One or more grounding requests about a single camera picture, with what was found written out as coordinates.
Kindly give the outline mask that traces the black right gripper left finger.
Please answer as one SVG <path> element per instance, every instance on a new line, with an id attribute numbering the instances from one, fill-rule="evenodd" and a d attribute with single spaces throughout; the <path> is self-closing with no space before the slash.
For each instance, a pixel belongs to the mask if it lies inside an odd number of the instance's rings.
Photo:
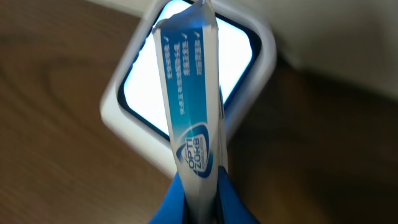
<path id="1" fill-rule="evenodd" d="M 188 223 L 187 203 L 183 185 L 177 172 L 155 215 L 148 224 Z"/>

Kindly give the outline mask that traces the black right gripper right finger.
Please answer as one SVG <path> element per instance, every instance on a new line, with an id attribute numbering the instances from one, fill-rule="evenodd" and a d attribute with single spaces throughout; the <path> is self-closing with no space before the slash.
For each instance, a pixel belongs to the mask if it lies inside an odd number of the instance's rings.
<path id="1" fill-rule="evenodd" d="M 223 166 L 218 167 L 216 220 L 219 224 L 259 224 L 238 197 Z"/>

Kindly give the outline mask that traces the white blue medicine box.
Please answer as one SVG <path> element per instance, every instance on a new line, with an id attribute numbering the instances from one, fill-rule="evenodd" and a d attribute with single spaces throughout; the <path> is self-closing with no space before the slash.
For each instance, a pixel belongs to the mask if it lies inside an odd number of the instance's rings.
<path id="1" fill-rule="evenodd" d="M 197 1 L 152 31 L 169 138 L 193 223 L 211 223 L 218 174 L 218 24 Z"/>

